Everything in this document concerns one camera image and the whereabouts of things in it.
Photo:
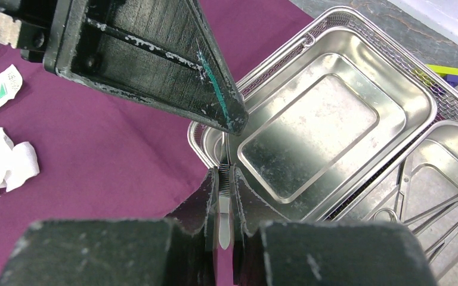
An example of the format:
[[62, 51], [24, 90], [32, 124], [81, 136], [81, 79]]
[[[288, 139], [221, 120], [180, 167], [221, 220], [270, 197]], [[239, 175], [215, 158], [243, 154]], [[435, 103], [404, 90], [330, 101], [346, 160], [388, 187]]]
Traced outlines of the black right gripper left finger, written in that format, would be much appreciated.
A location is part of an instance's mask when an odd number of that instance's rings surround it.
[[161, 219], [39, 220], [16, 242], [0, 285], [214, 285], [218, 174]]

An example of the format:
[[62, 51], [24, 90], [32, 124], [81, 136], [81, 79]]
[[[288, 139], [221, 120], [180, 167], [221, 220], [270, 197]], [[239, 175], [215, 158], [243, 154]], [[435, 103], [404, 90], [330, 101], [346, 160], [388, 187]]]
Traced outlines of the steel pan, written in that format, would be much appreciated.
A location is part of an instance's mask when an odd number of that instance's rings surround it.
[[[404, 217], [410, 217], [458, 192], [458, 122], [443, 120], [433, 124], [387, 169], [374, 179], [337, 216], [337, 220], [371, 220], [381, 207], [392, 207], [397, 191], [398, 171], [405, 159], [412, 160], [411, 187]], [[435, 271], [440, 285], [458, 285], [458, 262], [446, 271]]]
[[321, 33], [245, 104], [243, 133], [207, 128], [200, 149], [216, 163], [227, 147], [250, 189], [244, 210], [283, 220], [327, 217], [437, 112], [431, 92], [347, 27]]

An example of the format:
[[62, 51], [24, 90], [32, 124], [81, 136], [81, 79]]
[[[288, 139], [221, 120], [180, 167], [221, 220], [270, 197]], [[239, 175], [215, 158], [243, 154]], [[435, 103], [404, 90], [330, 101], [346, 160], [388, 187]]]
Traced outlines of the steel left inner pan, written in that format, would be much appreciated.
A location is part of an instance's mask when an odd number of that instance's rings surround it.
[[216, 163], [227, 147], [250, 189], [244, 210], [283, 220], [327, 217], [437, 112], [431, 92], [347, 27], [321, 33], [245, 104], [243, 133], [207, 128], [200, 149]]

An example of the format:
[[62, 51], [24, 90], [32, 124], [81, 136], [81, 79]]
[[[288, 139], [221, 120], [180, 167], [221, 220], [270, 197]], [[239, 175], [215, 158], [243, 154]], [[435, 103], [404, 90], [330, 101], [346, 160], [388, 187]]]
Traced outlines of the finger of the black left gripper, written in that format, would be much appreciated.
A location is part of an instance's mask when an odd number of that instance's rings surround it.
[[235, 135], [248, 121], [199, 1], [58, 1], [44, 67]]

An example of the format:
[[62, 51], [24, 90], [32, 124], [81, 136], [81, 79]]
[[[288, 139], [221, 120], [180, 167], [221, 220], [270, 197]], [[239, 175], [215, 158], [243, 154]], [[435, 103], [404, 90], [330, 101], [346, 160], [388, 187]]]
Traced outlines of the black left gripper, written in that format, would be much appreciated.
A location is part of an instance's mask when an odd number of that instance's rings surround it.
[[58, 54], [55, 14], [61, 1], [0, 1], [0, 44], [31, 63], [53, 63]]

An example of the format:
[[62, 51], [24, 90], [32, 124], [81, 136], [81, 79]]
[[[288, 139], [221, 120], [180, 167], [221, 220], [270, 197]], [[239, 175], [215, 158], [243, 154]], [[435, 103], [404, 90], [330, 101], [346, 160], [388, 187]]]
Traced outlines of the metal mesh instrument tray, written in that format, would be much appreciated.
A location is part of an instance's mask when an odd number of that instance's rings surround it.
[[[350, 203], [356, 196], [361, 194], [365, 187], [367, 187], [374, 179], [383, 173], [399, 156], [403, 155], [418, 139], [423, 135], [433, 124], [443, 120], [454, 120], [458, 122], [458, 92], [451, 87], [448, 83], [443, 81], [438, 75], [422, 64], [416, 57], [409, 53], [402, 45], [391, 38], [382, 27], [378, 26], [373, 21], [362, 15], [359, 11], [347, 6], [331, 7], [323, 12], [313, 22], [307, 24], [294, 36], [287, 39], [287, 41], [257, 65], [252, 71], [246, 74], [242, 79], [237, 82], [237, 87], [242, 93], [244, 98], [244, 105], [247, 108], [245, 101], [250, 93], [264, 83], [272, 75], [274, 75], [280, 68], [284, 67], [286, 63], [291, 61], [295, 56], [305, 52], [311, 48], [317, 41], [321, 33], [329, 28], [334, 27], [347, 27], [357, 32], [361, 32], [365, 39], [380, 47], [381, 51], [395, 64], [398, 65], [400, 70], [404, 71], [407, 75], [417, 79], [419, 83], [424, 86], [433, 95], [434, 101], [437, 105], [437, 112], [433, 120], [422, 130], [409, 144], [407, 144], [397, 155], [389, 159], [381, 169], [379, 169], [371, 178], [365, 181], [355, 193], [350, 195], [340, 207], [329, 214], [324, 219], [320, 220], [286, 220], [291, 222], [318, 222], [321, 220], [343, 221], [349, 222], [351, 220], [337, 220], [336, 216]], [[192, 149], [197, 153], [199, 158], [204, 162], [208, 169], [216, 168], [219, 166], [219, 161], [210, 163], [207, 160], [206, 154], [200, 149], [201, 136], [205, 129], [209, 127], [203, 126], [199, 123], [191, 123], [188, 129], [189, 143]], [[233, 254], [234, 246], [241, 241], [241, 236], [238, 234], [240, 219], [236, 212], [236, 191], [234, 187], [234, 168], [235, 164], [230, 162], [231, 166], [231, 200], [233, 207]]]

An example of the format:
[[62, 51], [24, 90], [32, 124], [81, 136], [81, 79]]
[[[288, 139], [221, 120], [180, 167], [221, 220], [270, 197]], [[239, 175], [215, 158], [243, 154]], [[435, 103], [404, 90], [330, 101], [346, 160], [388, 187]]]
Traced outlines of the steel surgical scissors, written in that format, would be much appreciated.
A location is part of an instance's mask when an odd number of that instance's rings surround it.
[[407, 200], [411, 187], [412, 160], [405, 159], [399, 166], [397, 191], [391, 198], [394, 199], [392, 207], [378, 208], [371, 216], [371, 220], [381, 220], [401, 223], [407, 210]]

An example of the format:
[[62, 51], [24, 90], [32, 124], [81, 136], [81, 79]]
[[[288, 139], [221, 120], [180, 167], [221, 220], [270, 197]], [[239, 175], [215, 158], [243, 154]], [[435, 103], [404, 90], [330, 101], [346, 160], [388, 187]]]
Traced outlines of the steel hemostat clamp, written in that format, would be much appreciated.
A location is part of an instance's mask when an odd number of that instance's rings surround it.
[[441, 202], [417, 214], [399, 216], [399, 222], [418, 237], [427, 261], [437, 272], [458, 262], [458, 192], [440, 198]]

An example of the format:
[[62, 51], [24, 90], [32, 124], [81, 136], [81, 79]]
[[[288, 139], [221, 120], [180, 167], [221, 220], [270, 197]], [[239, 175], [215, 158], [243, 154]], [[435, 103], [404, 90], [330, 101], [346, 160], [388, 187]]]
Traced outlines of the purple cloth wrap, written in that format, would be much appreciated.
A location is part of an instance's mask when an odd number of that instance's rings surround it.
[[0, 47], [0, 72], [23, 76], [0, 127], [36, 150], [39, 175], [0, 196], [0, 272], [28, 225], [44, 219], [161, 217], [206, 174], [189, 120], [64, 80]]

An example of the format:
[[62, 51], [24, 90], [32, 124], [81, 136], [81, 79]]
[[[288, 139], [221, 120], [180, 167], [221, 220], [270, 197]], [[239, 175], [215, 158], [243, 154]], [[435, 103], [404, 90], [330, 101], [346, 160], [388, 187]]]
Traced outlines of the steel right inner pan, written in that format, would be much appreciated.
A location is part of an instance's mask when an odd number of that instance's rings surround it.
[[[392, 207], [397, 191], [398, 171], [405, 159], [412, 160], [411, 187], [404, 217], [410, 217], [458, 192], [458, 122], [443, 120], [433, 124], [387, 169], [374, 179], [337, 216], [337, 220], [371, 220], [381, 207]], [[440, 285], [458, 285], [458, 262], [446, 271], [435, 271]]]

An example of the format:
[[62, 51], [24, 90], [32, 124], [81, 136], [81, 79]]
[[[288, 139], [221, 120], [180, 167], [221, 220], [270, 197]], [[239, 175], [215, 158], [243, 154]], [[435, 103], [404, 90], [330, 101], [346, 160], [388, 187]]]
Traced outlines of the white gauze wad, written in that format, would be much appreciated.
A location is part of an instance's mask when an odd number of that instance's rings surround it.
[[34, 146], [28, 141], [14, 144], [0, 128], [0, 189], [10, 192], [38, 174], [40, 167]]

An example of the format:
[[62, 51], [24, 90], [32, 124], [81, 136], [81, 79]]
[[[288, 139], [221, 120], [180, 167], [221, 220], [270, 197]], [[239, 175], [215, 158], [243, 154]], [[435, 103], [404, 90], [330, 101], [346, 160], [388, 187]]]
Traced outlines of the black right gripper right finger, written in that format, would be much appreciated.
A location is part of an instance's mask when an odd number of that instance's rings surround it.
[[391, 222], [283, 220], [234, 168], [236, 285], [435, 285], [418, 239]]

